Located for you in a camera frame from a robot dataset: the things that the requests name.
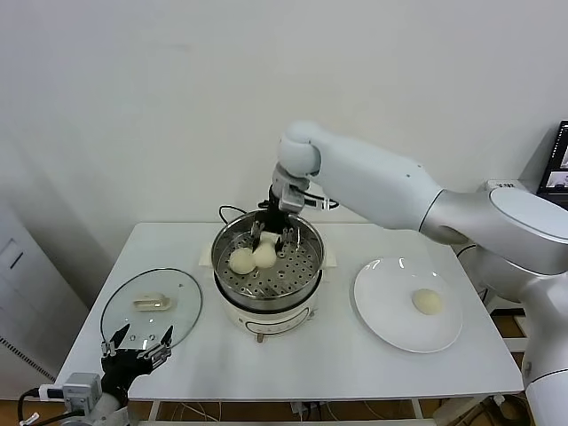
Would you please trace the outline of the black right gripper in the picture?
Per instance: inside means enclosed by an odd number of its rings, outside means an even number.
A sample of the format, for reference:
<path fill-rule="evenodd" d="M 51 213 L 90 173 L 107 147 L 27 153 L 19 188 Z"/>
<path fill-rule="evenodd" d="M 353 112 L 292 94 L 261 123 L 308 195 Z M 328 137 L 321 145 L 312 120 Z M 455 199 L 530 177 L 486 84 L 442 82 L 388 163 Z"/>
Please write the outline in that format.
<path fill-rule="evenodd" d="M 255 220 L 250 229 L 251 248 L 256 249 L 261 241 L 263 230 L 282 231 L 277 239 L 277 257 L 284 257 L 289 245 L 296 243 L 296 229 L 289 221 L 289 213 L 280 210 L 280 199 L 270 188 L 268 199 L 261 202 L 262 220 Z"/>

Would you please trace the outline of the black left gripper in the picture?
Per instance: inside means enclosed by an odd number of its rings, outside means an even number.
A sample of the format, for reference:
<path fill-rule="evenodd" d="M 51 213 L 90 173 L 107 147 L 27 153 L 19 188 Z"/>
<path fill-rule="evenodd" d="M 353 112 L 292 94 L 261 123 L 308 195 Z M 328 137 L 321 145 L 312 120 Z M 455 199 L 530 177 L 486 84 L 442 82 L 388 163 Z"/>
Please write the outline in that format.
<path fill-rule="evenodd" d="M 161 341 L 139 354 L 137 352 L 116 352 L 130 325 L 125 325 L 101 343 L 102 390 L 105 393 L 127 393 L 134 381 L 142 375 L 150 375 L 153 367 L 159 367 L 171 355 L 173 326 L 170 326 Z"/>

